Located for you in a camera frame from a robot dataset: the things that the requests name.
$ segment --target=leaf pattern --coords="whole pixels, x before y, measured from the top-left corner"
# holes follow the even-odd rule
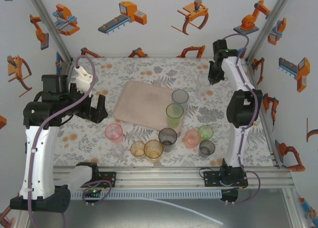
[[[208,109],[207,107],[203,106],[199,109],[198,121],[201,123],[210,123],[216,122],[217,119],[224,118],[224,112],[217,110],[217,109]]]
[[[166,73],[167,76],[175,76],[177,75],[178,71],[171,69],[169,72]]]
[[[159,73],[162,72],[162,68],[157,66],[157,67],[154,68],[154,72],[155,72],[156,74],[159,74]]]
[[[187,111],[186,111],[186,116],[191,118],[194,113],[198,110],[199,106],[195,106],[195,105],[188,105]]]
[[[195,95],[195,83],[199,74],[197,66],[208,65],[208,59],[197,58],[93,58],[98,82],[93,89],[92,106],[96,107],[99,93],[106,94],[106,110],[109,116],[95,124],[74,116],[71,121],[60,127],[54,154],[54,166],[75,166],[78,162],[95,161],[100,166],[210,166],[217,159],[224,158],[228,149],[230,123],[225,112],[232,97],[229,80],[211,86],[212,96],[204,99]],[[92,73],[89,62],[80,60],[88,73]],[[71,81],[75,82],[77,73],[73,71]],[[177,134],[174,149],[163,153],[160,160],[153,164],[146,157],[135,158],[130,146],[135,141],[157,140],[159,131],[143,126],[117,121],[112,116],[116,103],[125,84],[130,80],[142,81],[168,88],[182,88],[189,93],[188,107],[185,112],[181,132]],[[111,155],[114,145],[105,136],[105,128],[111,123],[123,128],[125,154],[117,159]],[[201,157],[198,146],[186,149],[182,138],[190,129],[199,129],[207,124],[213,128],[211,138],[216,146],[214,154]],[[245,166],[272,166],[266,137],[260,119],[256,121],[247,137],[243,154]]]
[[[134,127],[132,131],[126,132],[124,135],[125,141],[127,140],[128,144],[130,141],[136,142],[136,141],[147,141],[150,137],[150,135],[153,133],[153,130],[151,129],[145,129],[141,127]]]
[[[164,87],[171,87],[175,82],[176,78],[160,76],[158,79],[154,79],[151,84],[152,85],[159,85]]]

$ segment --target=white wall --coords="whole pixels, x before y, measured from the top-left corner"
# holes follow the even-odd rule
[[[279,100],[274,137],[280,143],[294,146],[300,154],[304,172],[293,172],[296,188],[311,206],[318,210],[318,136],[314,135],[306,142],[306,118],[309,118],[309,130],[318,129],[318,44],[317,44],[317,0],[290,0],[279,20],[287,18],[283,37],[276,46],[267,41],[257,54],[257,59],[265,58],[264,80],[259,85],[263,93]],[[307,76],[307,88],[297,92],[297,81],[278,68],[278,59],[298,64],[307,57],[311,72]],[[293,155],[284,157],[286,166],[296,164]]]
[[[171,27],[182,28],[184,16],[177,12],[194,0],[42,0],[47,11],[52,14],[61,3],[68,7],[78,18],[80,30],[71,36],[61,35],[70,54],[75,57],[80,49],[89,50],[106,57],[127,57],[132,50],[141,47],[152,57],[176,57],[190,46],[206,45],[204,57],[213,55],[212,42],[235,33],[233,28],[240,25],[247,14],[252,14],[254,4],[259,0],[202,0],[209,8],[209,19],[201,30],[188,25],[189,35]],[[109,35],[101,33],[98,28],[120,14],[118,3],[131,1],[138,10],[147,14],[148,23],[137,22],[121,26]],[[272,9],[277,0],[264,0],[264,5]],[[199,25],[203,17],[196,19]],[[265,15],[259,15],[256,25],[260,28],[265,23]],[[249,35],[252,46],[259,32]],[[230,40],[231,48],[243,47],[243,38]]]
[[[26,141],[23,109],[42,90],[41,76],[55,74],[58,49],[50,38],[49,48],[40,50],[35,27],[29,18],[30,14],[38,16],[31,0],[1,0],[0,11],[0,115],[7,119],[7,125],[0,130],[0,211],[3,211],[20,191],[23,182]],[[48,32],[42,22],[39,25],[43,32]],[[22,85],[17,80],[8,82],[13,77],[7,74],[6,58],[9,55],[21,56],[32,71],[32,76],[25,79],[25,83],[33,88],[20,98],[19,95],[25,91]]]

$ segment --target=metal rail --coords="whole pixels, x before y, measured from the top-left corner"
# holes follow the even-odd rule
[[[74,167],[54,167],[53,179],[59,180],[71,172]],[[189,168],[153,168],[153,167],[100,167],[99,171],[114,171],[116,187],[114,190],[181,190],[181,189],[229,189],[231,187],[204,186],[203,178],[199,175],[199,167]],[[261,179],[261,188],[293,188],[294,182],[288,169],[276,167],[247,167],[255,171]],[[258,187],[258,180],[252,174],[247,174],[249,186],[247,189]]]

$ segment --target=gray glass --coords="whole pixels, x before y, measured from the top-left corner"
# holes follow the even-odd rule
[[[189,94],[182,89],[177,89],[172,93],[173,103],[178,103],[184,109],[187,106],[189,100]]]
[[[177,133],[172,128],[164,128],[160,130],[158,138],[159,141],[164,145],[163,151],[170,152],[173,150],[173,145],[177,141]]]
[[[215,152],[215,145],[210,140],[204,140],[200,143],[199,150],[202,157],[208,157]]]

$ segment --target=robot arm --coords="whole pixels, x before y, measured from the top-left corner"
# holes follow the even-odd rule
[[[35,151],[32,151],[33,141],[40,125],[49,116],[73,104],[83,97],[82,91],[87,91],[91,83],[91,75],[83,68],[78,69],[80,76],[77,84],[71,83],[70,91],[65,75],[43,75],[42,101],[29,102],[23,110],[23,124],[26,126],[26,165],[25,175],[19,196],[11,199],[10,207],[17,210],[27,210],[28,192],[32,192],[32,210],[63,213],[70,202],[71,194],[88,181],[97,181],[99,172],[96,163],[79,163],[64,179],[53,184],[53,158],[55,141],[62,118],[67,115],[77,115],[95,123],[108,116],[105,110],[105,96],[99,95],[97,108],[90,106],[92,96],[85,98],[80,104],[49,121],[41,131]],[[32,188],[28,188],[28,175],[31,154],[35,153],[33,161]]]
[[[258,117],[262,100],[261,90],[255,90],[243,71],[236,49],[228,49],[226,40],[217,40],[213,43],[214,61],[210,61],[208,79],[214,85],[224,80],[224,73],[229,78],[233,96],[227,108],[227,119],[231,123],[231,135],[228,152],[220,168],[221,182],[231,185],[242,179],[245,175],[239,161],[243,155],[246,139],[251,127],[255,111],[255,100],[249,89],[253,90],[258,100],[258,109],[255,120]]]

